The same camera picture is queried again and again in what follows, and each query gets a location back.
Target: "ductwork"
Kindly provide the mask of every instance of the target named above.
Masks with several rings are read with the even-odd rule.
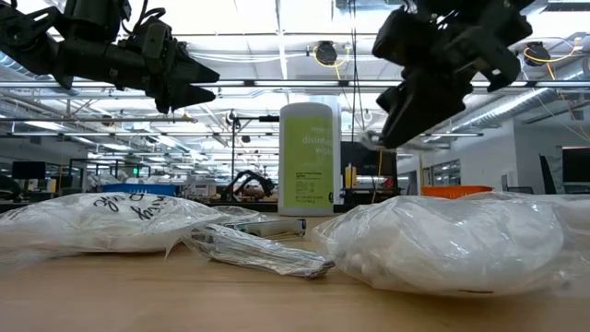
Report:
[[[53,77],[49,76],[49,75],[37,75],[37,74],[33,74],[31,73],[27,68],[25,68],[24,66],[20,65],[18,62],[16,62],[15,60],[13,60],[11,57],[9,57],[8,55],[0,52],[0,65],[9,69],[12,69],[26,77],[30,77],[34,80],[39,80],[39,81],[53,81]],[[66,93],[70,96],[76,96],[80,93],[79,90],[77,89],[63,89],[63,88],[58,88],[58,89],[52,89],[53,91],[57,92],[57,93]]]
[[[558,78],[561,80],[590,79],[590,57],[585,56],[582,60],[566,65],[558,71]],[[550,88],[532,89],[517,96],[504,97],[475,110],[459,124],[447,130],[459,132],[472,127],[498,125],[505,120],[541,106],[541,102],[547,104],[555,101],[558,97],[557,90]]]
[[[523,15],[535,15],[543,12],[549,5],[549,0],[536,0],[530,4],[527,8],[520,11]]]

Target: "ceiling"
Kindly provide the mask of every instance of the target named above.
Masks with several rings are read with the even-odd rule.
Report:
[[[60,0],[27,0],[20,1],[18,9],[31,12],[57,4],[62,6],[65,1]],[[143,0],[130,0],[132,8],[131,23],[135,24]],[[371,55],[372,44],[377,30],[381,27],[390,11],[397,6],[395,1],[366,0],[358,1],[359,10],[356,19],[351,19],[347,9],[338,9],[333,0],[151,0],[149,8],[163,6],[167,14],[163,20],[173,28],[175,36],[184,42],[189,42],[189,51],[195,60],[220,73],[224,80],[244,79],[294,79],[294,80],[337,80],[338,74],[342,79],[352,79],[353,62],[350,56],[352,40],[351,28],[357,29],[357,61],[359,77],[363,80],[399,80],[401,67],[376,59]],[[561,68],[580,60],[587,54],[590,38],[586,38],[587,12],[537,11],[529,15],[528,20],[533,25],[534,34],[525,41],[521,41],[513,49],[522,52],[528,42],[543,42],[553,58],[569,54],[575,44],[575,52],[567,59],[554,64],[559,75]],[[342,66],[338,72],[334,68],[320,66],[313,58],[313,47],[319,41],[331,41],[335,44]],[[544,66],[524,67],[522,79],[547,79],[548,71]],[[14,67],[0,66],[0,80],[31,80],[14,70]],[[364,119],[356,113],[354,122],[355,132],[362,129],[379,131],[386,119],[386,114],[376,104],[375,100],[384,88],[364,89],[360,101],[365,111]],[[150,131],[153,133],[223,133],[229,130],[225,117],[230,111],[239,116],[261,116],[278,114],[284,105],[307,101],[310,95],[330,95],[337,98],[343,110],[343,131],[352,130],[353,118],[350,114],[352,90],[347,89],[347,95],[341,89],[253,89],[253,88],[220,88],[212,89],[218,98],[204,105],[196,105],[179,110],[174,119],[188,117],[192,122],[160,122],[164,119],[155,109],[153,100],[147,99],[136,91],[111,91],[110,89],[81,89],[75,97],[68,96],[55,89],[5,89],[8,93],[18,95],[32,103],[40,103],[43,108],[35,109],[28,104],[18,116],[23,117],[55,117],[70,116],[80,118],[100,118],[109,114],[115,118],[146,119],[145,122],[116,123],[106,126],[101,123],[62,124],[64,127],[56,131],[89,131],[89,132],[130,132]],[[496,94],[474,94],[466,99],[467,110],[453,118],[458,122],[467,118],[469,114],[486,104],[514,93],[509,90]],[[118,95],[121,99],[109,98]],[[354,109],[359,109],[359,98],[355,98]],[[5,117],[15,116],[0,108],[0,114]],[[532,109],[530,118],[540,116],[543,109]],[[18,124],[17,131],[48,131],[51,127],[39,127],[38,124]],[[277,133],[277,124],[250,122],[242,130],[245,133]],[[146,136],[121,136],[113,141],[109,136],[86,136],[84,141],[88,149],[93,150],[96,143],[116,144],[127,146],[136,152],[187,152],[184,159],[167,157],[167,160],[185,162],[195,160],[190,157],[201,152],[217,153],[216,159],[210,159],[209,168],[218,167],[220,160],[227,158],[230,149],[229,137],[170,137],[173,142],[160,142],[147,139]],[[440,142],[448,143],[451,139]],[[276,167],[278,137],[252,136],[250,143],[239,140],[242,152],[249,153],[240,156],[243,161],[240,169],[262,166]],[[256,148],[269,148],[266,156],[255,157]],[[102,145],[104,152],[127,152]]]

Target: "white canister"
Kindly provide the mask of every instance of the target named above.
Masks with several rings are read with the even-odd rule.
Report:
[[[280,110],[279,215],[334,214],[332,119],[332,109],[317,102]]]

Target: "plastic bag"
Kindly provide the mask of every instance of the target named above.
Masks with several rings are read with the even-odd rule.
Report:
[[[333,266],[319,255],[218,226],[263,220],[241,207],[211,208],[169,196],[64,196],[0,215],[0,272],[81,253],[168,253],[183,238],[195,248],[195,232],[215,240],[201,245],[206,256],[240,266],[306,278]]]
[[[327,257],[374,288],[497,296],[560,284],[588,269],[551,204],[399,196],[313,230]]]
[[[319,278],[334,266],[320,255],[220,225],[196,227],[183,239],[186,246],[220,262],[272,271],[279,275]]]
[[[488,192],[463,196],[460,199],[522,199],[549,203],[553,205],[560,219],[568,225],[578,241],[590,245],[590,195],[528,195]]]
[[[79,253],[170,250],[198,223],[234,219],[199,203],[168,196],[64,196],[0,215],[0,265],[12,269]]]
[[[268,220],[264,214],[243,207],[223,206],[213,208],[223,214],[239,218],[240,222],[257,222]]]

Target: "wooden table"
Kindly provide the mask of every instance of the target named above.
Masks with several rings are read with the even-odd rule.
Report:
[[[321,219],[308,219],[310,226]],[[309,240],[293,245],[313,248]],[[522,297],[374,290],[332,269],[305,280],[156,255],[84,255],[0,275],[0,331],[588,331],[590,278]]]

